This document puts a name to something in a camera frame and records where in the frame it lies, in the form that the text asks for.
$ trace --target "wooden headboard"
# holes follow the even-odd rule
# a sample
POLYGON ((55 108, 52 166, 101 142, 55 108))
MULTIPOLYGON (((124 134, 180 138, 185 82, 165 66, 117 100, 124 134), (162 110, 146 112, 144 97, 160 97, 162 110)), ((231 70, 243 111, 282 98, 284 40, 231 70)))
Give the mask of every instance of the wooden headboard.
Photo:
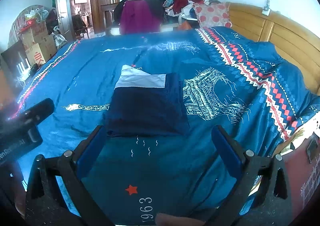
POLYGON ((320 95, 320 38, 295 21, 262 8, 231 3, 232 29, 254 41, 270 41, 278 54, 297 66, 308 89, 320 95))

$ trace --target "pillow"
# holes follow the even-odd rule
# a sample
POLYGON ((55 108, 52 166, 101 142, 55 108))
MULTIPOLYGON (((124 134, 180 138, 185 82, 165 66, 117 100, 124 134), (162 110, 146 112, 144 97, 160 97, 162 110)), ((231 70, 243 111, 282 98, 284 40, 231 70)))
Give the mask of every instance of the pillow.
POLYGON ((230 2, 226 3, 212 3, 204 5, 195 3, 193 8, 197 14, 200 27, 227 27, 231 28, 232 23, 229 19, 230 2))

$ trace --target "pile of clothes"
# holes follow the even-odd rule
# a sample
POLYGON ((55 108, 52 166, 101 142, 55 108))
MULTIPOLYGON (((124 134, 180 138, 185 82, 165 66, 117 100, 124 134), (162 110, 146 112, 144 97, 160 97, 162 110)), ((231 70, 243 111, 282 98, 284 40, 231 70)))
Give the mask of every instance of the pile of clothes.
POLYGON ((151 75, 124 65, 107 114, 108 136, 188 134, 182 89, 177 73, 151 75))
POLYGON ((217 0, 122 0, 114 11, 113 27, 121 34, 159 32, 161 24, 178 23, 180 15, 196 18, 194 3, 217 0))

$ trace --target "blue bedspread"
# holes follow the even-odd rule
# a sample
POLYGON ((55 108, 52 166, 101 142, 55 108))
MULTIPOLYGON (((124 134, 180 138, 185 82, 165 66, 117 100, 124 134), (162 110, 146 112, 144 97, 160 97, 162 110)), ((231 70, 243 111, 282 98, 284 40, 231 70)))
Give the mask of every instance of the blue bedspread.
POLYGON ((158 212, 206 220, 235 183, 211 141, 214 125, 267 156, 320 110, 299 69, 271 43, 232 29, 81 40, 60 49, 19 99, 23 109, 47 97, 55 103, 39 125, 43 144, 20 159, 26 180, 38 153, 59 156, 104 124, 125 64, 180 75, 190 133, 107 139, 83 183, 115 224, 152 225, 158 212))

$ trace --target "purple cloth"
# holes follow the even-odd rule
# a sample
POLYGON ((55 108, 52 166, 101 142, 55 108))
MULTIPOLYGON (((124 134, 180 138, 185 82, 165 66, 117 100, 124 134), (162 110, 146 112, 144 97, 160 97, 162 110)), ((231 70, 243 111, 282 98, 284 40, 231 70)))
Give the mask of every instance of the purple cloth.
POLYGON ((161 20, 154 17, 144 0, 127 0, 120 20, 120 34, 160 32, 161 20))

